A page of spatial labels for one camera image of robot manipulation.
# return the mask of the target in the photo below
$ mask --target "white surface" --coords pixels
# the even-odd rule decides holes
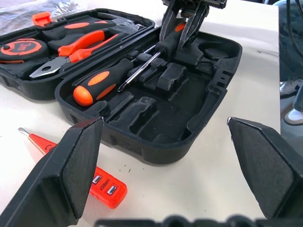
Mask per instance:
[[[94,1],[90,8],[117,9],[160,24],[160,0]],[[227,37],[243,47],[228,93],[188,154],[167,166],[148,166],[123,152],[100,145],[98,166],[125,182],[128,194],[115,210],[89,196],[78,226],[98,218],[151,218],[171,214],[225,220],[233,214],[263,214],[238,163],[226,125],[229,116],[261,122],[280,131],[278,9],[229,0],[226,9],[211,8],[202,31]],[[56,101],[26,100],[0,85],[0,212],[41,157],[17,128],[59,142],[70,127]]]

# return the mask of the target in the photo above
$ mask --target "metal tip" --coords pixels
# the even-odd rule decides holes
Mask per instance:
[[[29,136],[29,133],[24,128],[18,128],[18,131],[26,136]]]
[[[126,85],[127,85],[127,83],[124,82],[124,83],[118,88],[118,92],[122,91],[122,90],[125,88]]]
[[[227,125],[231,119],[232,119],[231,117],[227,118],[227,123],[226,123]]]

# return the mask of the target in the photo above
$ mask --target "tool kit case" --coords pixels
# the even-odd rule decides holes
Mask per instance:
[[[63,17],[44,27],[34,26],[4,35],[0,45],[25,38],[49,42],[44,39],[45,31],[60,31],[61,26],[87,20],[95,23],[111,19],[98,18],[98,13],[125,17],[144,27],[73,65],[62,65],[51,77],[27,78],[41,64],[58,56],[55,48],[49,48],[48,59],[42,57],[34,61],[30,72],[25,72],[22,64],[32,62],[0,64],[0,81],[35,100],[55,97],[72,123],[103,117],[101,140],[109,146],[122,147],[130,151],[129,154],[154,164],[180,160],[223,100],[239,65],[241,46],[232,40],[199,32],[192,44],[176,51],[170,59],[156,58],[135,81],[118,92],[118,86],[155,54],[155,50],[143,53],[159,41],[160,28],[154,28],[155,23],[149,19],[95,9]],[[125,58],[133,60],[133,65],[128,64],[129,71],[118,86],[91,105],[83,106],[75,101],[75,88],[108,67],[124,65]]]

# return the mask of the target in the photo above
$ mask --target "case latch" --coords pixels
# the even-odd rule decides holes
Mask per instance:
[[[32,21],[34,25],[38,25],[44,27],[46,24],[51,23],[53,20],[51,19],[50,12],[37,13],[32,16]]]

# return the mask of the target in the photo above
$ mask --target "metal screwdriver tip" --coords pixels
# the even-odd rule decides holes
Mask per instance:
[[[24,128],[18,128],[18,131],[26,136],[29,136],[29,133]]]
[[[127,85],[127,83],[124,82],[124,83],[118,88],[118,92],[122,91],[122,90],[125,88],[126,85]]]

